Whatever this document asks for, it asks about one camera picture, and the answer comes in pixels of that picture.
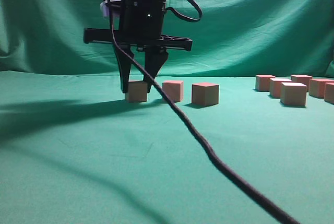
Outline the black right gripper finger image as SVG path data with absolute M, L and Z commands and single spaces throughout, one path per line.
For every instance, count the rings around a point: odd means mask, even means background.
M 145 52 L 145 71 L 155 79 L 159 70 L 168 59 L 166 48 L 148 48 Z
M 117 47 L 114 47 L 114 52 L 117 59 L 118 69 L 120 71 L 121 91 L 122 93 L 127 93 L 132 62 Z

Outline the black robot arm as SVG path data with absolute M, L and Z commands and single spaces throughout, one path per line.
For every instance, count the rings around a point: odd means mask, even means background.
M 166 0 L 103 0 L 103 14 L 119 16 L 118 29 L 84 29 L 84 43 L 111 43 L 120 71 L 121 91 L 128 93 L 129 75 L 134 54 L 133 46 L 145 53 L 145 74 L 143 81 L 150 88 L 168 59 L 168 49 L 190 51 L 192 40 L 183 37 L 163 35 L 164 14 L 169 8 Z

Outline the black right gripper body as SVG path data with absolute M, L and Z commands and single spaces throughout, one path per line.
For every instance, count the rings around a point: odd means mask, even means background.
M 84 28 L 83 42 L 117 43 L 139 48 L 154 46 L 190 51 L 189 38 L 168 36 L 162 33 L 165 3 L 144 3 L 122 0 L 118 29 Z

